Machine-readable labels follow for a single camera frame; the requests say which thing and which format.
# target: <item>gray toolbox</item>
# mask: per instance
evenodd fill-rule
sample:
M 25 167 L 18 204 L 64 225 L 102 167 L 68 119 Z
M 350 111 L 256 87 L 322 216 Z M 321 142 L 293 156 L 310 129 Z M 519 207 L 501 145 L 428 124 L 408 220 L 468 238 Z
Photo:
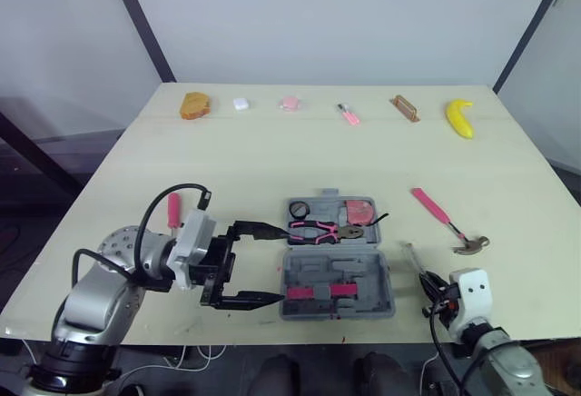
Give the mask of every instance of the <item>gray toolbox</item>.
M 292 227 L 304 222 L 319 221 L 349 226 L 346 201 L 371 198 L 340 196 L 337 189 L 323 190 L 321 197 L 293 198 L 292 203 L 305 202 L 309 212 L 304 219 L 294 218 L 288 210 L 290 250 L 282 261 L 281 317 L 285 320 L 332 320 L 341 318 L 370 319 L 391 317 L 395 313 L 388 265 L 383 252 L 379 224 L 357 225 L 363 229 L 358 238 L 341 239 L 337 243 L 312 243 L 325 235 L 319 228 Z M 307 238 L 301 243 L 295 238 Z

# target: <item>white tabletop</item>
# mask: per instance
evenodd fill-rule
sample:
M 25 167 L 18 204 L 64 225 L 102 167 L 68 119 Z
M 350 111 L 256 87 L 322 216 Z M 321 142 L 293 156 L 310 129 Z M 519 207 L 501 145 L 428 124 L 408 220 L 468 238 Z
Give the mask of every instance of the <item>white tabletop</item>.
M 205 92 L 212 112 L 179 116 L 187 92 Z M 277 107 L 296 94 L 296 113 Z M 419 109 L 408 122 L 389 102 L 403 94 Z M 251 109 L 236 112 L 232 99 Z M 466 115 L 473 140 L 459 137 L 444 116 L 455 98 L 474 102 Z M 335 104 L 349 104 L 352 127 Z M 60 301 L 70 289 L 74 251 L 95 249 L 117 228 L 137 224 L 152 198 L 184 182 L 212 190 L 208 212 L 217 233 L 235 220 L 284 225 L 289 197 L 322 188 L 365 195 L 380 212 L 396 295 L 390 319 L 285 322 L 279 306 L 252 312 L 199 305 L 201 289 L 148 292 L 125 338 L 140 344 L 276 344 L 428 342 L 420 309 L 427 300 L 400 244 L 414 243 L 432 271 L 479 267 L 494 296 L 492 324 L 515 339 L 581 335 L 581 211 L 540 152 L 485 86 L 290 86 L 162 84 L 107 155 L 25 276 L 0 316 L 7 337 L 48 340 Z M 409 193 L 423 187 L 468 236 L 491 244 L 474 256 L 451 251 L 458 239 Z M 197 200 L 182 192 L 183 205 Z M 165 207 L 149 223 L 168 233 Z M 236 264 L 225 294 L 278 292 L 284 241 L 235 243 Z M 91 262 L 84 262 L 84 269 Z

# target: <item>banana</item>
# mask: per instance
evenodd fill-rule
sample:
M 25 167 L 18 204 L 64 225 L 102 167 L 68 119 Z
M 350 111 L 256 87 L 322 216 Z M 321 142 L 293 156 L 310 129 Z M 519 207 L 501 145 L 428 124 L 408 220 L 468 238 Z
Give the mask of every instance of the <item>banana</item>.
M 452 128 L 456 130 L 458 134 L 467 139 L 471 139 L 474 136 L 474 130 L 470 122 L 464 117 L 460 112 L 460 109 L 464 107 L 470 107 L 472 103 L 464 99 L 455 99 L 448 107 L 446 107 L 446 117 L 452 125 Z

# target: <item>pink hammer handle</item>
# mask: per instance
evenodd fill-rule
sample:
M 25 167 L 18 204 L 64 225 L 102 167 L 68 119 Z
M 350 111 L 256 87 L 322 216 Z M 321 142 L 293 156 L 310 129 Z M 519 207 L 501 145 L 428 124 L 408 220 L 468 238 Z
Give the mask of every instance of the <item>pink hammer handle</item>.
M 180 195 L 170 193 L 167 200 L 167 226 L 170 228 L 180 227 Z
M 429 199 L 429 196 L 427 196 L 421 188 L 416 187 L 415 189 L 411 189 L 411 194 L 413 194 L 416 199 L 418 199 L 418 201 L 420 201 L 422 205 L 426 207 L 440 222 L 450 223 L 450 218 L 446 213 L 444 213 L 444 210 L 439 208 L 435 202 Z

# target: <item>pink pliers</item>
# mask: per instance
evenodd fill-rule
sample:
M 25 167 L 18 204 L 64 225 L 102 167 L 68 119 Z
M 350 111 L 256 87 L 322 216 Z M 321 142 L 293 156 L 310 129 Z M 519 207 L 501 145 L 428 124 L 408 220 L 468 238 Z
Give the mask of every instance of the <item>pink pliers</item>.
M 338 243 L 340 239 L 357 239 L 363 235 L 363 228 L 358 226 L 338 226 L 334 222 L 294 221 L 289 222 L 289 228 L 317 228 L 326 233 L 317 237 L 301 237 L 289 235 L 289 244 L 322 244 Z

